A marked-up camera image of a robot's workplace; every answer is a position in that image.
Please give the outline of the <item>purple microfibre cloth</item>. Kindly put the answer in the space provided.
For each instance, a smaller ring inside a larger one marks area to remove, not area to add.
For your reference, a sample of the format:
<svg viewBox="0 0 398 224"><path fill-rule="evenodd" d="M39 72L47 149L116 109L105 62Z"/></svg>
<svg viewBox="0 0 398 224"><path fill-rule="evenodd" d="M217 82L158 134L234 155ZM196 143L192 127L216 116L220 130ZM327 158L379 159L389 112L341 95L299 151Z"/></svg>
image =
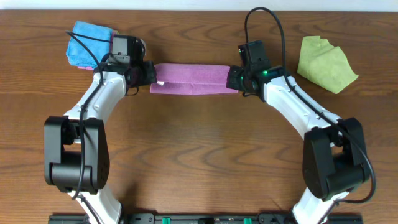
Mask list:
<svg viewBox="0 0 398 224"><path fill-rule="evenodd" d="M157 82L150 86L153 94L215 95L238 92L226 87L230 69L227 65L161 63L155 69Z"/></svg>

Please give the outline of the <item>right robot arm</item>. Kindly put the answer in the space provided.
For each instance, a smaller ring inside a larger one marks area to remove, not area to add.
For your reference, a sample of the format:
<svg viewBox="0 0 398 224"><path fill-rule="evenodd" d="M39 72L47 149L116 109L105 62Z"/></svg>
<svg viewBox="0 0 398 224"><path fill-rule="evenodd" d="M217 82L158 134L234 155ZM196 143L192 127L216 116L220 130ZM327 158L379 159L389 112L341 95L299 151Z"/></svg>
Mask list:
<svg viewBox="0 0 398 224"><path fill-rule="evenodd" d="M290 223L327 223L333 207L361 184L375 181L361 123L342 119L307 95L282 66L273 67L262 41L239 45L241 66L232 66L227 88L254 95L275 108L303 139L306 189Z"/></svg>

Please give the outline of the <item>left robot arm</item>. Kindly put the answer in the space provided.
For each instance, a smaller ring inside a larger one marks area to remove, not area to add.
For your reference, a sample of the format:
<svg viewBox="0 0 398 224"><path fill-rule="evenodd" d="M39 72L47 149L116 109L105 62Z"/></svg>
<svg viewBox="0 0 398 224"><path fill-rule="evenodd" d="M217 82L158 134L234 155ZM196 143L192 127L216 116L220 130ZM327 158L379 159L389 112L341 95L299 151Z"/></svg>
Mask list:
<svg viewBox="0 0 398 224"><path fill-rule="evenodd" d="M44 178L48 185L77 200L83 215L51 215L49 223L129 223L113 195L105 124L129 89L157 81L152 61L145 61L143 40L114 35L111 50L94 59L93 81L79 102L63 116L44 123Z"/></svg>

